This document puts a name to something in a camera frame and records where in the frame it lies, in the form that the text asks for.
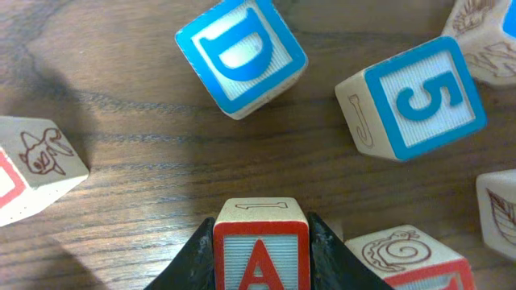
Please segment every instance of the wooden block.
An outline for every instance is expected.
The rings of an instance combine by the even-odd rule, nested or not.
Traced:
[[[347,241],[362,263],[397,290],[474,290],[468,261],[413,226]]]
[[[271,0],[223,1],[176,34],[220,109],[241,119],[292,86],[306,54]]]
[[[358,150],[406,161],[486,125],[457,42],[439,37],[335,87]]]
[[[485,244],[516,261],[516,170],[476,179]]]
[[[457,0],[443,35],[457,38],[477,80],[516,85],[516,1]]]
[[[214,226],[217,289],[308,290],[309,243],[293,198],[230,199]]]
[[[88,175],[54,122],[0,116],[0,226],[40,212]]]

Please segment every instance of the wooden surface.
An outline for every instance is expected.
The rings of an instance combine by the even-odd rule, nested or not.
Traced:
[[[310,65],[240,122],[173,40],[215,3],[0,1],[0,114],[52,118],[91,168],[0,229],[0,289],[139,289],[227,198],[283,196],[346,238],[410,223],[465,255],[479,289],[514,289],[514,263],[483,247],[474,181],[516,168],[516,91],[479,85],[488,128],[408,164],[360,155],[333,92],[439,35],[452,0],[276,0]]]

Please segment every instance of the red letter a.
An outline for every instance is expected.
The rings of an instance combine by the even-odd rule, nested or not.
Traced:
[[[256,267],[260,268],[261,277],[255,276]],[[252,249],[251,258],[242,281],[240,281],[239,290],[248,290],[251,284],[267,284],[269,290],[284,290],[280,276],[277,274],[262,240],[256,241],[255,247]]]

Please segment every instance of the blue letter d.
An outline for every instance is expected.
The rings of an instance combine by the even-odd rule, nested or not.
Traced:
[[[225,77],[235,81],[250,81],[261,76],[267,70],[273,56],[273,43],[258,15],[251,8],[248,8],[247,13],[246,19],[218,38],[212,40],[202,38],[199,40],[217,70]],[[238,68],[228,68],[220,59],[220,55],[253,33],[261,38],[263,45],[260,54]]]

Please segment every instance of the block with animal drawing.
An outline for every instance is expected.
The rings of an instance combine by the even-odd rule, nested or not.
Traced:
[[[345,244],[394,289],[476,289],[468,260],[413,226],[382,230]]]
[[[241,119],[292,86],[306,54],[271,0],[222,1],[176,34],[220,109]]]
[[[457,38],[477,80],[516,86],[515,0],[457,0],[443,35]]]
[[[54,122],[0,116],[0,226],[42,211],[88,175]]]
[[[293,198],[232,198],[214,226],[217,289],[310,289],[308,222]]]
[[[439,37],[366,68],[335,87],[358,150],[406,161],[486,124],[457,42]]]
[[[516,261],[516,169],[476,179],[485,244]]]

